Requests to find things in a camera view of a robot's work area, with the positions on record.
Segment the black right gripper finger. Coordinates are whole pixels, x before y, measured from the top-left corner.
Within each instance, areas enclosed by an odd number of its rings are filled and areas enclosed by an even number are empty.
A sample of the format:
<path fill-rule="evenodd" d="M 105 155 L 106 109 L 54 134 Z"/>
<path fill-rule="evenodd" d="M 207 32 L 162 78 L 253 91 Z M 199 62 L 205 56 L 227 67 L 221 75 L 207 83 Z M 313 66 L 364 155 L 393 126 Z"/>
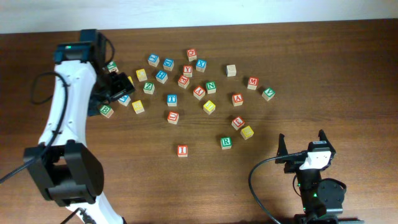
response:
<path fill-rule="evenodd" d="M 319 141 L 321 141 L 323 143 L 328 143 L 329 142 L 324 130 L 322 130 L 322 129 L 319 130 L 318 137 L 319 137 Z"/>
<path fill-rule="evenodd" d="M 285 136 L 282 133 L 280 133 L 278 140 L 277 156 L 287 156 L 289 154 L 285 145 L 284 138 Z"/>

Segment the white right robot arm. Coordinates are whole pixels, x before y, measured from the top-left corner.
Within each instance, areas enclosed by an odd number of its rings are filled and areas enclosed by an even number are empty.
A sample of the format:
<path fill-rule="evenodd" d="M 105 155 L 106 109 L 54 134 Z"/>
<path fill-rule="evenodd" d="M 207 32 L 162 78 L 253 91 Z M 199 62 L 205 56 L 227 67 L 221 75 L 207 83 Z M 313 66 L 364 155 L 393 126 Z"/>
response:
<path fill-rule="evenodd" d="M 343 224 L 364 223 L 358 218 L 342 218 L 343 202 L 347 186 L 343 182 L 321 177 L 321 171 L 331 166 L 336 153 L 323 130 L 318 132 L 319 140 L 308 144 L 308 149 L 296 154 L 289 154 L 284 135 L 279 135 L 277 155 L 284 156 L 277 160 L 284 164 L 286 174 L 294 173 L 298 180 L 303 214 L 296 214 L 294 222 L 299 224 Z"/>

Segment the yellow C block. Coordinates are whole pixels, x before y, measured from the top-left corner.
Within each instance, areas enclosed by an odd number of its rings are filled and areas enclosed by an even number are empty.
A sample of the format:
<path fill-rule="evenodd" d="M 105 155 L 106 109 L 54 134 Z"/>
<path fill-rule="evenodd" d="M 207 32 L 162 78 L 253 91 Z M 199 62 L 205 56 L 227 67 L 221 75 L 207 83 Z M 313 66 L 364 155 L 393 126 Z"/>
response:
<path fill-rule="evenodd" d="M 132 78 L 130 76 L 128 76 L 127 78 L 131 82 L 131 85 L 134 86 L 134 82 L 133 82 Z"/>

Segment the red I block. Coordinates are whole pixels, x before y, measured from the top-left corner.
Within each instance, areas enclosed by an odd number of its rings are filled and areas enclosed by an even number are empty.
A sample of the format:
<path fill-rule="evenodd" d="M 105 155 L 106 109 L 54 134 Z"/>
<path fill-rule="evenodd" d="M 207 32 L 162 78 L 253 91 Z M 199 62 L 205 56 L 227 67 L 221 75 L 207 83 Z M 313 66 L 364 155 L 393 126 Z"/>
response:
<path fill-rule="evenodd" d="M 188 146 L 187 145 L 178 145 L 177 146 L 177 156 L 178 157 L 187 157 L 188 156 Z"/>

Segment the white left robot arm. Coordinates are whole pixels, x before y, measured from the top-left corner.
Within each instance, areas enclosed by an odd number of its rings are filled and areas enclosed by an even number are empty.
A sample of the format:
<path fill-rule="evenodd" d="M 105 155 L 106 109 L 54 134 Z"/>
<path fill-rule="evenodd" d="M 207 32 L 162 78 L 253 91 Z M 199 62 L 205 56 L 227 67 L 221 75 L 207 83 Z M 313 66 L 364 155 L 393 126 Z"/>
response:
<path fill-rule="evenodd" d="M 67 207 L 83 223 L 125 223 L 108 202 L 100 161 L 86 146 L 86 119 L 100 106 L 134 91 L 125 73 L 107 72 L 111 42 L 96 29 L 81 30 L 77 42 L 57 46 L 55 89 L 46 127 L 24 164 L 43 198 Z"/>

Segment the green R block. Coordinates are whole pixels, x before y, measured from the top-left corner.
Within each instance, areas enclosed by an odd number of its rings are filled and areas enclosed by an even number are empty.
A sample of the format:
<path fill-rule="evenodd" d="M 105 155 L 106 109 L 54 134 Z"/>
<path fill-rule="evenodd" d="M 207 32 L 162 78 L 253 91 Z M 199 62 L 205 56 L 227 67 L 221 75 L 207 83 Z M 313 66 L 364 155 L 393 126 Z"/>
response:
<path fill-rule="evenodd" d="M 231 149 L 232 148 L 232 139 L 230 137 L 223 137 L 220 139 L 222 150 Z"/>

